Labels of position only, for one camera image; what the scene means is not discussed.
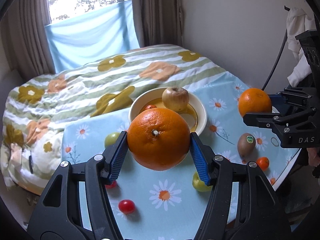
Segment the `person's right hand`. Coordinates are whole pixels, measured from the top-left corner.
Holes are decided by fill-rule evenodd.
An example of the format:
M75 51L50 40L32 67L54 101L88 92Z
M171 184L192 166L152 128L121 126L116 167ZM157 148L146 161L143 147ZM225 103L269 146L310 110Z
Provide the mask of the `person's right hand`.
M320 157L318 155L319 147L317 148L307 148L309 165L313 167L317 167L320 163Z

